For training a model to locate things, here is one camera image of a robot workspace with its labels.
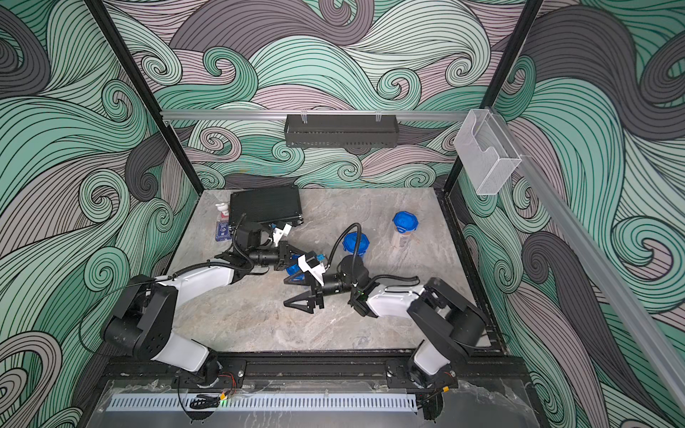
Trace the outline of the toiletry jar blue lid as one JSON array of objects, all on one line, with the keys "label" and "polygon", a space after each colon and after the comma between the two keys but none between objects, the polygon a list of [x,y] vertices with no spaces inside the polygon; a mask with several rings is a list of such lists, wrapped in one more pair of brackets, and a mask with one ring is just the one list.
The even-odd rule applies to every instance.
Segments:
[{"label": "toiletry jar blue lid", "polygon": [[307,285],[306,276],[310,273],[311,267],[307,256],[299,256],[294,259],[294,263],[286,269],[288,276],[284,279],[286,285]]}]

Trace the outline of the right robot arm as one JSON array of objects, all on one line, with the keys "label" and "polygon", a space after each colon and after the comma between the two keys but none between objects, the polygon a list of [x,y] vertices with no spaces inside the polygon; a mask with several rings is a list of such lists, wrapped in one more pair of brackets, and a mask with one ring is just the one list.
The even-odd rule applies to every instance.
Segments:
[{"label": "right robot arm", "polygon": [[413,321],[425,338],[407,363],[407,375],[421,387],[428,387],[446,367],[466,362],[486,330],[485,314],[438,277],[423,283],[417,276],[373,276],[353,255],[344,257],[333,273],[325,263],[314,263],[301,256],[298,270],[284,279],[286,285],[307,288],[284,306],[312,314],[324,308],[326,296],[348,293],[349,306],[362,317]]}]

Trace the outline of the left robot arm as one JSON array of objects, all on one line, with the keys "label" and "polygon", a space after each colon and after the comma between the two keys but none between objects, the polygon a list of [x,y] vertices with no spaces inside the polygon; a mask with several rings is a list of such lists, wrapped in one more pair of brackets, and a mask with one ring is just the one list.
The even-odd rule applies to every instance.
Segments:
[{"label": "left robot arm", "polygon": [[138,361],[157,361],[198,375],[219,373],[215,351],[173,331],[176,309],[233,285],[256,268],[285,270],[304,253],[287,242],[251,250],[234,248],[166,277],[136,276],[114,304],[101,337]]}]

